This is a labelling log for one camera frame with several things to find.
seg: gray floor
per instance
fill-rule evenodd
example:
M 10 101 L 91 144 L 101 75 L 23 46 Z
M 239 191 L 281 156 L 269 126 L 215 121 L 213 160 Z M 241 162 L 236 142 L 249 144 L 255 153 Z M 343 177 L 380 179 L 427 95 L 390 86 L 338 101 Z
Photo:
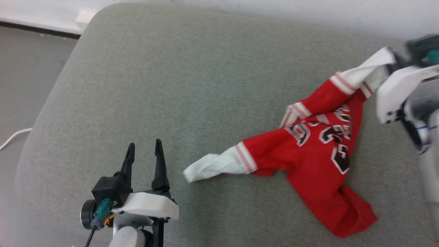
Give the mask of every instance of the gray floor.
M 32 127 L 75 44 L 68 38 L 0 27 L 0 145 L 14 132 Z M 22 134 L 0 151 L 0 246 L 70 247 L 74 239 L 56 243 L 56 232 L 21 216 L 14 176 L 26 138 Z

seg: white cord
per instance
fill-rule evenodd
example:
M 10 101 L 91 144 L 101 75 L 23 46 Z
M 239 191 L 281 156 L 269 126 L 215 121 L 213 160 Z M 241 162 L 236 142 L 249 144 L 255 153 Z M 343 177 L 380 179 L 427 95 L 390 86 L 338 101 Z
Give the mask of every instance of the white cord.
M 4 147 L 6 147 L 6 145 L 12 140 L 12 139 L 14 139 L 14 137 L 16 136 L 16 135 L 18 135 L 18 134 L 21 134 L 21 133 L 24 133 L 24 132 L 28 132 L 28 131 L 31 131 L 32 130 L 32 128 L 29 128 L 29 129 L 24 129 L 24 130 L 20 130 L 20 131 L 17 131 L 17 132 L 15 132 L 15 134 L 13 134 L 2 146 L 0 146 L 0 150 L 2 150 Z

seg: black cable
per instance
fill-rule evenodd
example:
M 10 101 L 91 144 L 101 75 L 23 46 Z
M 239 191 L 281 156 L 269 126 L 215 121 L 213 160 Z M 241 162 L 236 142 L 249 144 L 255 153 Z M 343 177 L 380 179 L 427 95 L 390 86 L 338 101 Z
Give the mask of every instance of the black cable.
M 88 240 L 87 240 L 87 243 L 85 244 L 85 247 L 88 247 L 90 245 L 91 239 L 93 238 L 93 234 L 96 231 L 96 229 L 97 229 L 97 226 L 94 226 L 91 229 L 90 236 L 88 236 Z

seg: teal connector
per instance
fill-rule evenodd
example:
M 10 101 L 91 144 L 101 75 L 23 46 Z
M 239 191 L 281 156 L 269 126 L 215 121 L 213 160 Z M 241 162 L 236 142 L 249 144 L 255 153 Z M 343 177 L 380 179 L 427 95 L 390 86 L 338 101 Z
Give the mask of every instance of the teal connector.
M 429 51 L 427 56 L 431 65 L 439 64 L 439 50 Z
M 104 220 L 111 214 L 113 207 L 113 201 L 109 198 L 102 200 L 96 212 L 93 214 L 93 220 L 90 226 L 92 228 L 96 226 L 96 228 L 100 230 L 104 225 Z

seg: black baseboard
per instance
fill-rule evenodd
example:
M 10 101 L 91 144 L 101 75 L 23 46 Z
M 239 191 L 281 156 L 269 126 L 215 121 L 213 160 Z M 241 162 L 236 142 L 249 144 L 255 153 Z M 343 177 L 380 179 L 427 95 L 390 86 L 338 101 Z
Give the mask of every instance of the black baseboard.
M 75 40 L 78 40 L 81 37 L 80 34 L 65 33 L 65 32 L 54 31 L 54 30 L 50 30 L 50 29 L 20 25 L 20 24 L 9 23 L 9 22 L 0 22 L 0 26 L 21 29 L 21 30 L 26 30 L 26 31 L 32 31 L 32 32 L 36 32 L 36 33 L 50 34 L 53 36 L 66 37 L 66 38 L 75 39 Z

